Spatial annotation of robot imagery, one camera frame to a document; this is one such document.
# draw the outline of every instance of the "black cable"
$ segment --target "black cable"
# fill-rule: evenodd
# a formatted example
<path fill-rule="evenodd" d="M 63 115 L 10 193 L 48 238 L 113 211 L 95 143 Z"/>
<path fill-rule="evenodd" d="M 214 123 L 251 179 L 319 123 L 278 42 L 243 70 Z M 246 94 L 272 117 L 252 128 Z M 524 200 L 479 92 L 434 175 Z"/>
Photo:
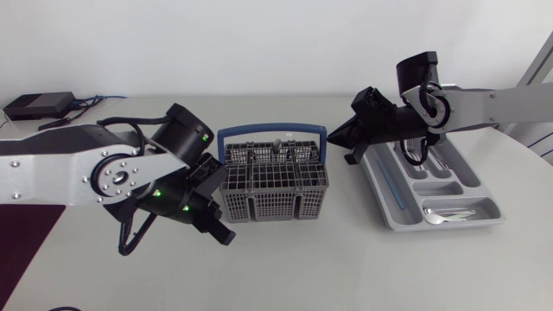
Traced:
<path fill-rule="evenodd" d="M 8 116 L 6 115 L 6 112 L 3 114 L 3 117 L 6 119 L 6 121 L 4 121 L 2 124 L 0 124 L 0 129 L 2 129 L 3 125 L 8 123 L 9 120 L 8 120 Z"/>
<path fill-rule="evenodd" d="M 530 148 L 531 146 L 535 145 L 536 143 L 539 143 L 539 142 L 543 141 L 545 138 L 547 138 L 547 137 L 549 137 L 549 136 L 551 136 L 551 135 L 553 135 L 553 132 L 551 132 L 551 133 L 547 134 L 546 136 L 543 136 L 542 138 L 536 140 L 534 143 L 531 143 L 530 145 L 528 145 L 528 148 Z"/>
<path fill-rule="evenodd" d="M 546 153 L 542 154 L 541 157 L 544 157 L 544 156 L 550 154 L 551 152 L 553 152 L 553 149 L 551 149 L 551 150 L 547 151 Z"/>
<path fill-rule="evenodd" d="M 140 150 L 138 150 L 137 156 L 144 156 L 144 151 L 146 149 L 146 138 L 144 137 L 144 133 L 142 132 L 142 130 L 140 130 L 140 127 L 138 127 L 138 125 L 136 124 L 128 124 L 128 125 L 132 126 L 132 128 L 135 129 L 135 131 L 138 134 L 138 137 L 140 138 Z"/>
<path fill-rule="evenodd" d="M 130 230 L 132 227 L 132 219 L 130 219 L 126 223 L 121 223 L 121 231 L 119 232 L 119 254 L 123 256 L 127 256 L 131 254 L 136 247 L 138 246 L 138 243 L 144 236 L 144 233 L 149 229 L 149 227 L 152 225 L 154 220 L 156 220 L 157 215 L 154 213 L 151 213 L 148 218 L 144 221 L 140 229 L 138 229 L 138 232 L 135 233 L 135 237 L 132 238 L 132 240 L 127 244 L 127 239 L 130 236 Z"/>
<path fill-rule="evenodd" d="M 424 110 L 431 116 L 431 117 L 435 117 L 436 115 L 436 111 L 432 110 L 430 108 L 430 105 L 429 105 L 429 100 L 428 98 L 426 97 L 427 95 L 427 88 L 429 87 L 429 83 L 430 83 L 430 78 L 432 76 L 432 70 L 430 69 L 430 66 L 429 65 L 426 69 L 426 79 L 424 80 L 424 82 L 420 85 L 420 88 L 418 90 L 418 98 L 419 98 L 419 101 L 421 102 L 421 105 L 423 106 Z"/>
<path fill-rule="evenodd" d="M 77 309 L 76 307 L 57 307 L 48 311 L 80 311 L 80 309 Z"/>
<path fill-rule="evenodd" d="M 410 155 L 407 153 L 407 150 L 405 150 L 405 140 L 401 140 L 399 142 L 399 148 L 401 149 L 401 153 L 404 155 L 405 160 L 413 166 L 421 166 L 426 161 L 426 158 L 429 155 L 429 146 L 428 146 L 428 140 L 425 138 L 421 139 L 421 160 L 417 161 L 410 157 Z"/>
<path fill-rule="evenodd" d="M 64 126 L 64 125 L 68 125 L 72 121 L 78 119 L 79 117 L 82 117 L 82 115 L 84 115 L 85 112 L 87 112 L 89 109 L 93 108 L 94 106 L 96 106 L 97 104 L 99 104 L 100 102 L 102 102 L 106 98 L 107 98 L 106 96 L 97 96 L 97 97 L 93 98 L 92 102 L 89 105 L 74 106 L 72 108 L 73 111 L 80 110 L 80 109 L 82 109 L 83 111 L 79 112 L 74 117 L 64 117 L 64 118 L 61 118 L 59 120 L 55 120 L 53 122 L 50 122 L 48 124 L 43 124 L 43 125 L 38 127 L 38 130 L 46 130 L 46 129 L 52 129 L 52 128 L 57 128 L 57 127 L 61 127 L 61 126 Z M 86 102 L 86 101 L 82 101 L 84 99 L 78 99 L 78 100 L 81 100 L 80 101 L 81 104 Z"/>
<path fill-rule="evenodd" d="M 430 85 L 430 86 L 437 87 L 439 90 L 443 90 L 442 86 L 440 86 L 439 83 L 435 83 L 434 81 L 430 81 L 430 82 L 429 82 L 429 85 Z"/>
<path fill-rule="evenodd" d="M 106 126 L 112 124 L 146 124 L 146 125 L 157 125 L 165 124 L 171 121 L 171 117 L 159 117 L 159 118 L 141 118 L 141 117 L 108 117 L 104 120 L 99 120 L 96 122 L 98 125 Z"/>
<path fill-rule="evenodd" d="M 138 151 L 138 156 L 143 156 L 146 148 L 146 138 L 142 130 L 140 130 L 139 124 L 155 125 L 155 124 L 165 124 L 172 120 L 171 117 L 159 117 L 159 118 L 140 118 L 140 117 L 108 117 L 104 120 L 99 120 L 96 122 L 97 125 L 108 126 L 114 124 L 128 124 L 132 126 L 133 129 L 137 132 L 140 138 L 140 150 Z"/>

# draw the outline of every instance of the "silver arm segment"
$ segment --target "silver arm segment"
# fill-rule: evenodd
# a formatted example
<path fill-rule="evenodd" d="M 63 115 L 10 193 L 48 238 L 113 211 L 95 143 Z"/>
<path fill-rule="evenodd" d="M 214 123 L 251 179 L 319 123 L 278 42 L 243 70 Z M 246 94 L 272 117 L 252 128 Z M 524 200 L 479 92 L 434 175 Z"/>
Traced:
<path fill-rule="evenodd" d="M 436 110 L 433 117 L 424 110 L 419 90 L 417 86 L 402 95 L 436 134 L 497 123 L 553 121 L 553 83 L 505 90 L 436 90 L 427 95 Z"/>

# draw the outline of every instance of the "white wall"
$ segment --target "white wall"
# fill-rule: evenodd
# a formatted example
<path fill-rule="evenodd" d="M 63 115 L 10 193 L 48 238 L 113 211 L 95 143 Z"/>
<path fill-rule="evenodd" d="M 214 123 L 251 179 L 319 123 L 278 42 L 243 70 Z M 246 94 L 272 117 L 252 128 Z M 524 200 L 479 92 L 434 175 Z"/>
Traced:
<path fill-rule="evenodd" d="M 514 86 L 550 0 L 0 0 L 0 106 L 22 93 L 397 94 L 436 50 L 441 82 Z"/>

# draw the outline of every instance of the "blue basket handle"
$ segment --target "blue basket handle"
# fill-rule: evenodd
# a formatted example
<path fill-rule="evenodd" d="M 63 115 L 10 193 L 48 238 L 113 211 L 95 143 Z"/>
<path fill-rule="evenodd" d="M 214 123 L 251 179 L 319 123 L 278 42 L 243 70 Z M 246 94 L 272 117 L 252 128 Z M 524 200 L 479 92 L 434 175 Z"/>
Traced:
<path fill-rule="evenodd" d="M 259 133 L 266 131 L 294 131 L 319 134 L 320 161 L 322 164 L 327 160 L 327 128 L 312 124 L 249 124 L 240 125 L 217 132 L 217 149 L 219 150 L 219 161 L 225 164 L 225 137 Z"/>

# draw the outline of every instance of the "white table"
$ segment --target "white table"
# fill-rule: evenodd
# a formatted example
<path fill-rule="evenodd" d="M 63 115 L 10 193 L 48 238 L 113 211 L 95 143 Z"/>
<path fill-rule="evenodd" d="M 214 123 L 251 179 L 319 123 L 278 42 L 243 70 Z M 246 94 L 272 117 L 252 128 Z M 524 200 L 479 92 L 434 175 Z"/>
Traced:
<path fill-rule="evenodd" d="M 214 132 L 267 122 L 320 124 L 331 132 L 353 115 L 351 100 L 113 99 L 79 124 L 160 117 L 177 102 Z M 0 137 L 22 136 L 43 123 L 7 124 Z M 329 145 L 330 188 L 319 219 L 227 224 L 237 233 L 228 247 L 191 225 L 158 218 L 137 250 L 122 257 L 119 224 L 109 213 L 68 208 L 5 309 L 553 309 L 553 168 L 495 130 L 450 137 L 506 214 L 504 225 L 392 232 L 361 167 L 346 164 L 348 150 Z M 216 155 L 216 143 L 208 151 Z M 219 192 L 214 197 L 222 204 Z"/>

